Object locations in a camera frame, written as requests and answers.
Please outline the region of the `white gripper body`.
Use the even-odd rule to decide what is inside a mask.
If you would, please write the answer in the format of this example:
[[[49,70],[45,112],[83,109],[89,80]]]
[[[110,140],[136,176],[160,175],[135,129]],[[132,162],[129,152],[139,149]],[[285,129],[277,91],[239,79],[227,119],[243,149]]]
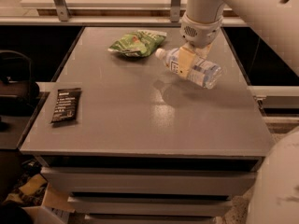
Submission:
[[[222,24],[223,16],[213,22],[201,23],[191,20],[184,14],[181,21],[180,34],[192,46],[204,48],[217,37]]]

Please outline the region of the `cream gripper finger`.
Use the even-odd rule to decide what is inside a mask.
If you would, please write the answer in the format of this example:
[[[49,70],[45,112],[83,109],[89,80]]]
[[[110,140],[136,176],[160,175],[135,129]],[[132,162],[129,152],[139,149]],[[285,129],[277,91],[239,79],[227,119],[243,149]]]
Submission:
[[[194,46],[185,44],[178,50],[178,75],[184,79],[187,78],[191,70],[193,60],[197,56]]]
[[[211,44],[208,44],[207,46],[205,46],[204,48],[195,48],[193,51],[201,58],[206,59],[208,53],[210,52],[212,48]]]

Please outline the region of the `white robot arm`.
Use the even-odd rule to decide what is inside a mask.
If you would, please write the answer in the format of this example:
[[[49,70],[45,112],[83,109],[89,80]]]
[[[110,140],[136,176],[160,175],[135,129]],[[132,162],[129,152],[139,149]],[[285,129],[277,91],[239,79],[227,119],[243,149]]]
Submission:
[[[180,33],[191,48],[213,42],[225,6],[299,75],[299,0],[187,0]],[[299,224],[299,128],[276,143],[264,159],[246,224]]]

